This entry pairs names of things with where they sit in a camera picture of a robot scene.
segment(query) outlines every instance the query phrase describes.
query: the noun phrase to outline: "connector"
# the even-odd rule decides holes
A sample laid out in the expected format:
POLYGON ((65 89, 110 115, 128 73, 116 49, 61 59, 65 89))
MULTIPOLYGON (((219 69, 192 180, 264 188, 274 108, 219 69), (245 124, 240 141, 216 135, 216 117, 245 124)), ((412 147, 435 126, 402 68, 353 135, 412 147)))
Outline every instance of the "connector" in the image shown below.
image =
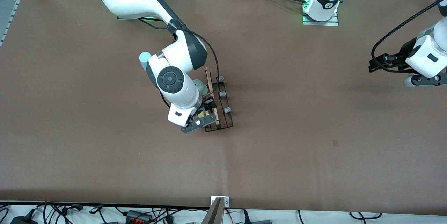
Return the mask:
POLYGON ((126 215, 126 223, 129 224, 149 224, 152 216, 137 211, 130 210, 126 215))
POLYGON ((11 224, 38 224, 36 221, 32 219, 27 219, 25 216, 17 216, 11 221, 11 224))

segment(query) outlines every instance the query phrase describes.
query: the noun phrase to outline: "metal profile frame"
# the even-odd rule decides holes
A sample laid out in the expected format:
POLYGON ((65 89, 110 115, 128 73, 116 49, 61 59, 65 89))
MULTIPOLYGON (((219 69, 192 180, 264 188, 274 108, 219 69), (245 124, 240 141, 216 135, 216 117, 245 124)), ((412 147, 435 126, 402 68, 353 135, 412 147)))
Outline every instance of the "metal profile frame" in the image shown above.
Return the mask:
POLYGON ((203 218, 201 224, 222 224, 224 218, 225 198, 217 197, 203 218))
POLYGON ((6 33, 8 32, 11 22, 13 21, 14 15, 16 14, 17 8, 19 7, 19 3, 20 3, 20 0, 16 0, 16 4, 14 5, 13 11, 11 12, 11 16, 9 17, 9 20, 8 20, 8 24, 6 25, 5 32, 3 33, 3 36, 0 39, 0 47, 2 46, 3 41, 5 40, 6 33))

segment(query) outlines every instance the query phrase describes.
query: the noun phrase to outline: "metal bracket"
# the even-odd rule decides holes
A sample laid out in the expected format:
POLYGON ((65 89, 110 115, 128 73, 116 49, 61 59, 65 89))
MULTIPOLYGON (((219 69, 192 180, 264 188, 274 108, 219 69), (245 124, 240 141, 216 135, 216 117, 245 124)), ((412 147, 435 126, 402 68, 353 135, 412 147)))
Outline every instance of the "metal bracket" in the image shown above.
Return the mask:
POLYGON ((201 224, 222 224, 222 219, 224 218, 225 198, 222 196, 214 197, 215 199, 212 201, 213 203, 201 224))
POLYGON ((210 205, 212 205, 214 203, 214 201, 216 200, 216 198, 218 198, 218 197, 223 197, 224 198, 224 200, 225 200, 224 207, 225 208, 229 208, 230 207, 230 197, 228 197, 228 196, 211 196, 211 203, 210 203, 210 205))
POLYGON ((411 77, 411 82, 415 86, 425 86, 425 85, 441 86, 447 84, 447 74, 439 73, 432 78, 426 78, 421 74, 416 74, 411 77))
POLYGON ((303 25, 314 25, 314 26, 338 26, 338 12, 332 15, 332 17, 327 21, 316 21, 309 17, 307 14, 303 13, 303 25))

